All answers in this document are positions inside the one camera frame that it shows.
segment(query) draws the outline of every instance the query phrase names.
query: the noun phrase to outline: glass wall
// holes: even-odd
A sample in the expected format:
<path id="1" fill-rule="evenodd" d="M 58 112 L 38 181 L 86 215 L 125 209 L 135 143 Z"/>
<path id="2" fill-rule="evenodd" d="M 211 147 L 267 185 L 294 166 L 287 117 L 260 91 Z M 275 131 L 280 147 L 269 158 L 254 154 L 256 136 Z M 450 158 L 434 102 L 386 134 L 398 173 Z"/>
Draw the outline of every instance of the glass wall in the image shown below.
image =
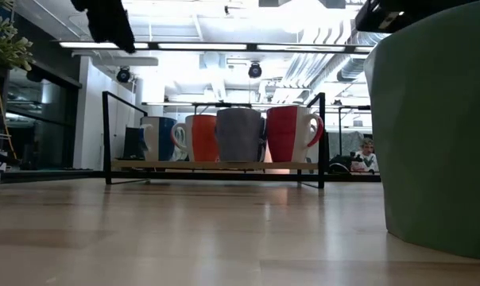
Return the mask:
<path id="1" fill-rule="evenodd" d="M 72 166 L 77 91 L 21 69 L 10 72 L 6 124 L 21 165 L 14 170 Z M 4 143 L 4 149 L 10 149 Z"/>

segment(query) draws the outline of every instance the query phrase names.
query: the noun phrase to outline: security camera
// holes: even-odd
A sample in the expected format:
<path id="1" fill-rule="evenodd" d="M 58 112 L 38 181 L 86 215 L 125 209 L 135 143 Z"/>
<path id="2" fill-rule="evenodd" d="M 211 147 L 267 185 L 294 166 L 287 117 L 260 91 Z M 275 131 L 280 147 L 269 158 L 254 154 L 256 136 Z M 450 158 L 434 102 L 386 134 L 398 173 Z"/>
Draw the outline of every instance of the security camera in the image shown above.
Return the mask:
<path id="1" fill-rule="evenodd" d="M 130 69 L 129 67 L 121 67 L 120 71 L 116 75 L 116 79 L 120 83 L 128 83 L 130 80 L 131 74 L 130 74 Z"/>
<path id="2" fill-rule="evenodd" d="M 251 79 L 257 79 L 261 76 L 262 70 L 259 63 L 252 63 L 249 68 L 249 77 Z"/>

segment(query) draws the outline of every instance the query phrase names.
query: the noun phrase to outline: mug handle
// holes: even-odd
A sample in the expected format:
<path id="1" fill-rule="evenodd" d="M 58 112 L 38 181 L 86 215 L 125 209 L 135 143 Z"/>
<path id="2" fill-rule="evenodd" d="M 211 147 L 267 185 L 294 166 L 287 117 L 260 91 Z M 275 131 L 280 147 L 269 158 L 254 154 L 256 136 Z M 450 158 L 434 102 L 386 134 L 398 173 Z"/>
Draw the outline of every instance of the mug handle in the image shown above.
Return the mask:
<path id="1" fill-rule="evenodd" d="M 181 129 L 183 129 L 185 131 L 185 123 L 176 123 L 172 128 L 171 128 L 171 141 L 173 142 L 174 145 L 176 145 L 176 147 L 180 148 L 182 151 L 188 153 L 188 149 L 187 149 L 187 146 L 186 145 L 182 145 L 180 143 L 178 143 L 178 140 L 175 138 L 175 132 L 176 130 L 178 129 L 178 127 L 180 127 Z"/>
<path id="2" fill-rule="evenodd" d="M 316 133 L 314 134 L 314 138 L 307 144 L 308 148 L 311 148 L 314 144 L 318 143 L 319 139 L 321 138 L 321 135 L 323 134 L 323 131 L 325 129 L 325 125 L 323 124 L 323 120 L 321 119 L 320 116 L 316 114 L 307 114 L 304 117 L 304 120 L 306 122 L 305 125 L 310 124 L 311 120 L 314 119 L 318 122 L 318 127 L 316 128 Z"/>
<path id="3" fill-rule="evenodd" d="M 148 149 L 148 151 L 150 151 L 152 149 L 153 142 L 150 141 L 151 137 L 147 136 L 146 133 L 149 132 L 149 130 L 153 130 L 153 126 L 151 124 L 143 124 L 142 126 L 140 126 L 140 129 L 143 130 L 143 143 Z"/>

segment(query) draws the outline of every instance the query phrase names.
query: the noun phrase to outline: mug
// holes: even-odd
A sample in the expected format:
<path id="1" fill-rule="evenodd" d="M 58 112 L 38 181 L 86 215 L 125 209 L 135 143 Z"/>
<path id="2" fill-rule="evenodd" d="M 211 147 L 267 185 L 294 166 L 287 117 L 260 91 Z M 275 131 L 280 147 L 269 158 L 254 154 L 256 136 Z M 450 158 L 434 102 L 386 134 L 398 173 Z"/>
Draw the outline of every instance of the mug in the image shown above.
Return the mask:
<path id="1" fill-rule="evenodd" d="M 273 107 L 267 111 L 267 130 L 270 154 L 273 162 L 305 162 L 307 151 L 318 143 L 323 134 L 323 120 L 301 106 Z M 318 128 L 311 140 L 311 120 Z"/>
<path id="2" fill-rule="evenodd" d="M 176 147 L 189 155 L 190 161 L 216 162 L 219 158 L 219 148 L 215 140 L 216 116 L 191 115 L 185 118 L 185 123 L 177 123 L 171 129 L 171 140 Z M 178 142 L 175 132 L 182 128 L 185 132 L 185 145 Z"/>
<path id="3" fill-rule="evenodd" d="M 176 124 L 172 118 L 143 117 L 139 128 L 141 148 L 147 161 L 170 160 L 175 150 L 169 132 Z"/>
<path id="4" fill-rule="evenodd" d="M 258 162 L 263 153 L 265 119 L 256 110 L 229 108 L 217 112 L 216 134 L 219 160 Z"/>

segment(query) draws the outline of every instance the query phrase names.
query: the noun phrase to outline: wooden surface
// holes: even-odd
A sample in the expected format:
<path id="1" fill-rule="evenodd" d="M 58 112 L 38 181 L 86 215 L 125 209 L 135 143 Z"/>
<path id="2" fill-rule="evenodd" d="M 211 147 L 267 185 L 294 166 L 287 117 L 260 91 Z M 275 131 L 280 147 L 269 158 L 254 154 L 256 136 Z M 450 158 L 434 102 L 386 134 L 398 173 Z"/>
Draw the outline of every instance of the wooden surface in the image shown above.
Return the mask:
<path id="1" fill-rule="evenodd" d="M 2 185 L 0 286 L 480 286 L 386 233 L 380 184 Z"/>
<path id="2" fill-rule="evenodd" d="M 318 169 L 313 163 L 231 163 L 231 162 L 148 162 L 143 160 L 113 160 L 111 167 L 116 168 L 171 168 L 171 169 Z"/>

